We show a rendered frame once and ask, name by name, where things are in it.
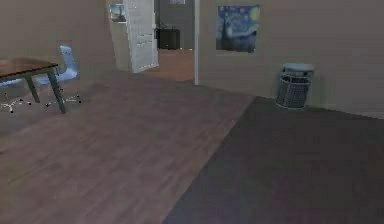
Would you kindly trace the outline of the grey metal garbage can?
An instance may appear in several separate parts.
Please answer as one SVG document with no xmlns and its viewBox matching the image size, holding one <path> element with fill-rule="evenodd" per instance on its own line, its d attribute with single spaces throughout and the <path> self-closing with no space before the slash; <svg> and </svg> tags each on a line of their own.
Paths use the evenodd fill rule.
<svg viewBox="0 0 384 224">
<path fill-rule="evenodd" d="M 279 76 L 276 104 L 288 109 L 304 108 L 313 75 L 311 64 L 285 63 Z"/>
</svg>

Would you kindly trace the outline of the black cabinet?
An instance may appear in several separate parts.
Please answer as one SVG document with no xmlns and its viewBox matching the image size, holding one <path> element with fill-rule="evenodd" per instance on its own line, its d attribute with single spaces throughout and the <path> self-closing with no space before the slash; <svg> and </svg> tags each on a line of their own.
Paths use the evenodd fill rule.
<svg viewBox="0 0 384 224">
<path fill-rule="evenodd" d="M 159 49 L 176 50 L 180 48 L 179 29 L 160 29 L 156 30 L 157 46 Z"/>
</svg>

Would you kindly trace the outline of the white room door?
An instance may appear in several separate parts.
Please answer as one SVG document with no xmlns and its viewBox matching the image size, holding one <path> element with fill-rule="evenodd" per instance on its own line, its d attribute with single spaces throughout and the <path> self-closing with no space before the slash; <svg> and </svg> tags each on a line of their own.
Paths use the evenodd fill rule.
<svg viewBox="0 0 384 224">
<path fill-rule="evenodd" d="M 154 0 L 123 0 L 132 71 L 140 73 L 157 67 Z"/>
</svg>

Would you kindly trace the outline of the blue starry night painting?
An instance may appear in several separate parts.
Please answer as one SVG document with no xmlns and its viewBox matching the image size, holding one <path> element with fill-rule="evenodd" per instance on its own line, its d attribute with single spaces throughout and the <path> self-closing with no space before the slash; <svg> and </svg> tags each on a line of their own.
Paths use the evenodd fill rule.
<svg viewBox="0 0 384 224">
<path fill-rule="evenodd" d="M 218 6 L 216 49 L 253 53 L 259 27 L 260 6 Z"/>
</svg>

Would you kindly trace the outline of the small blue framed picture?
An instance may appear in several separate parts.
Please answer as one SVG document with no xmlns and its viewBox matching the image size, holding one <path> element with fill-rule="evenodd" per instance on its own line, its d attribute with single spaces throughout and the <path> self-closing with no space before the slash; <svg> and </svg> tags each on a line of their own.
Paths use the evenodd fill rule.
<svg viewBox="0 0 384 224">
<path fill-rule="evenodd" d="M 125 9 L 123 4 L 113 3 L 109 5 L 110 14 L 111 14 L 111 20 L 113 22 L 125 22 L 126 16 L 125 16 Z"/>
</svg>

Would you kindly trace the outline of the light blue swivel chair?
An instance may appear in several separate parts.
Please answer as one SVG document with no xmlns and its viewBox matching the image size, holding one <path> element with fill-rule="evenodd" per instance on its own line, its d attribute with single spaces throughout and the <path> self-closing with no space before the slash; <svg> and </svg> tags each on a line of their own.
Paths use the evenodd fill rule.
<svg viewBox="0 0 384 224">
<path fill-rule="evenodd" d="M 79 70 L 75 62 L 75 58 L 72 53 L 72 48 L 69 46 L 61 45 L 60 46 L 60 51 L 62 54 L 62 57 L 64 59 L 65 63 L 65 71 L 63 73 L 59 72 L 59 69 L 56 68 L 56 79 L 58 82 L 58 87 L 59 90 L 63 96 L 62 102 L 67 103 L 67 102 L 78 102 L 79 104 L 82 103 L 82 100 L 78 94 L 73 95 L 71 97 L 65 98 L 64 96 L 64 88 L 60 85 L 61 83 L 64 83 L 65 81 L 73 80 L 77 78 L 79 75 Z M 45 77 L 37 77 L 36 78 L 37 83 L 41 85 L 47 85 L 50 84 L 48 76 Z M 57 102 L 48 102 L 45 104 L 46 107 L 51 106 L 52 104 L 57 104 Z"/>
<path fill-rule="evenodd" d="M 15 85 L 21 82 L 21 79 L 14 79 L 10 81 L 3 81 L 0 83 L 0 88 L 5 88 L 11 85 Z M 16 99 L 14 101 L 10 101 L 8 94 L 4 93 L 5 102 L 0 103 L 0 109 L 8 108 L 10 113 L 14 112 L 14 107 L 16 105 L 22 105 L 24 103 L 24 100 L 22 98 Z"/>
</svg>

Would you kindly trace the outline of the brown wooden table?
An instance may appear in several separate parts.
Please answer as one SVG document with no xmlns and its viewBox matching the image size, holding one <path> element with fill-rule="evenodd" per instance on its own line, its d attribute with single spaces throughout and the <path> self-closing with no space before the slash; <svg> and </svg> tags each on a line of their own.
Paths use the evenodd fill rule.
<svg viewBox="0 0 384 224">
<path fill-rule="evenodd" d="M 56 97 L 59 109 L 62 114 L 66 113 L 63 103 L 63 96 L 59 89 L 56 78 L 57 63 L 32 59 L 32 58 L 13 58 L 0 60 L 0 83 L 16 79 L 25 79 L 32 93 L 34 100 L 39 103 L 40 99 L 32 80 L 35 75 L 46 74 L 50 82 L 53 93 Z"/>
</svg>

